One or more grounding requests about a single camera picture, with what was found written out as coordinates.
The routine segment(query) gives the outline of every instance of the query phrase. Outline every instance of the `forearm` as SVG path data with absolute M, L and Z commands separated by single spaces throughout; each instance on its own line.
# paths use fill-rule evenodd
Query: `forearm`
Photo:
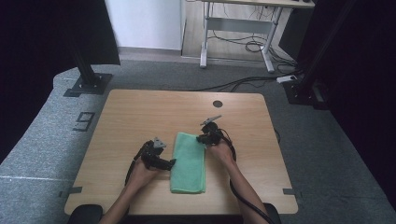
M 99 223 L 118 223 L 129 208 L 131 200 L 136 195 L 137 191 L 138 189 L 135 186 L 127 185 Z
M 230 175 L 231 181 L 233 182 L 233 187 L 239 193 L 239 195 L 267 214 L 265 207 L 262 204 L 262 200 L 242 175 L 236 162 L 226 161 L 223 164 Z M 238 204 L 245 223 L 267 223 L 260 215 L 258 215 L 254 210 L 242 203 L 240 200 L 238 200 Z

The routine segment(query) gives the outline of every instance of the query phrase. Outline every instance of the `green towel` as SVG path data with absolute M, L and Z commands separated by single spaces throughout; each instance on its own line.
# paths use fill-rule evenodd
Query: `green towel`
M 205 145 L 197 135 L 178 133 L 171 170 L 171 192 L 196 194 L 205 192 Z

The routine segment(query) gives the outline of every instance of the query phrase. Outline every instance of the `gray floor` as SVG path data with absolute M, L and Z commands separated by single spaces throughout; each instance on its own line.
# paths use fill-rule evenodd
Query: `gray floor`
M 95 66 L 114 75 L 106 93 L 63 97 L 77 69 L 54 79 L 40 113 L 0 167 L 0 223 L 65 223 L 65 194 L 73 185 L 95 125 L 112 89 L 194 90 L 243 77 L 270 76 L 260 63 L 197 60 L 173 51 L 122 50 L 121 66 Z M 283 223 L 396 223 L 396 213 L 329 111 L 290 105 L 276 82 L 242 85 L 238 92 L 261 93 L 296 194 L 299 212 Z M 80 112 L 94 112 L 87 132 L 76 132 Z

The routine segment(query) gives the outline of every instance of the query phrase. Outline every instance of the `desk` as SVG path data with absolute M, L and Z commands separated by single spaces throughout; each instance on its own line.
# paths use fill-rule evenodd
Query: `desk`
M 222 107 L 214 107 L 221 101 Z M 252 93 L 114 90 L 106 101 L 65 212 L 81 204 L 100 204 L 106 212 L 119 196 L 131 161 L 139 148 L 158 136 L 165 142 L 161 158 L 172 159 L 178 132 L 201 134 L 205 119 L 216 123 L 236 148 L 237 163 L 263 202 L 279 213 L 293 214 L 298 206 L 291 189 L 264 98 Z M 205 154 L 206 193 L 173 194 L 170 173 L 161 172 L 134 199 L 134 215 L 239 214 L 229 177 L 210 153 Z
M 201 46 L 201 61 L 200 67 L 206 68 L 207 59 L 207 31 L 230 31 L 241 33 L 254 33 L 267 35 L 267 41 L 261 47 L 262 57 L 264 58 L 267 70 L 269 73 L 274 73 L 268 49 L 274 38 L 276 27 L 280 18 L 283 7 L 298 7 L 298 8 L 312 8 L 315 4 L 312 0 L 309 3 L 300 0 L 298 2 L 292 0 L 201 0 L 205 2 L 205 23 L 204 23 L 204 42 Z M 239 5 L 254 5 L 254 6 L 269 6 L 276 7 L 275 15 L 272 21 L 248 21 L 248 20 L 235 20 L 210 17 L 210 4 L 227 3 Z

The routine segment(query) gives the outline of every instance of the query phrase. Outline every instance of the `desk leg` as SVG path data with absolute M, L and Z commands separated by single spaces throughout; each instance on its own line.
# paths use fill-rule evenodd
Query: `desk leg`
M 205 22 L 204 22 L 204 42 L 202 43 L 201 46 L 201 62 L 200 62 L 200 67 L 201 68 L 206 68 L 206 59 L 207 59 L 207 22 L 209 19 L 209 9 L 210 9 L 210 3 L 204 3 L 206 4 L 206 11 L 205 11 Z
M 268 49 L 270 48 L 271 42 L 272 42 L 272 40 L 274 38 L 274 34 L 275 34 L 275 31 L 276 31 L 277 24 L 279 22 L 280 14 L 282 13 L 282 9 L 283 9 L 283 7 L 277 7 L 276 8 L 275 17 L 273 19 L 273 24 L 271 26 L 270 33 L 268 34 L 268 37 L 267 37 L 267 42 L 265 43 L 265 46 L 261 47 L 261 49 L 262 49 L 262 57 L 264 58 L 265 65 L 267 65 L 267 70 L 268 70 L 269 73 L 274 73 L 275 69 L 274 69 L 274 67 L 272 65 L 270 55 L 268 54 Z

